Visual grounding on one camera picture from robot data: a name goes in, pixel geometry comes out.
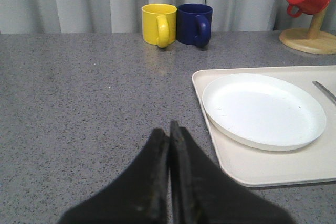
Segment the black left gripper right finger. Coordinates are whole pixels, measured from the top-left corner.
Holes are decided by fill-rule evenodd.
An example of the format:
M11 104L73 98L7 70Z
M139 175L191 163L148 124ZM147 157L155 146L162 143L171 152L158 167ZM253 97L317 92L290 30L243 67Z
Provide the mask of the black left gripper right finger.
M217 167L176 121L170 124L174 223L294 223Z

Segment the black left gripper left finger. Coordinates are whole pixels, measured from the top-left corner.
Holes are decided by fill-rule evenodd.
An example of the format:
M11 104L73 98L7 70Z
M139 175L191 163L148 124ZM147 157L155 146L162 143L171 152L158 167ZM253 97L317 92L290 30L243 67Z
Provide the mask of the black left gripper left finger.
M154 129L110 185L69 209L59 223L167 223L169 138Z

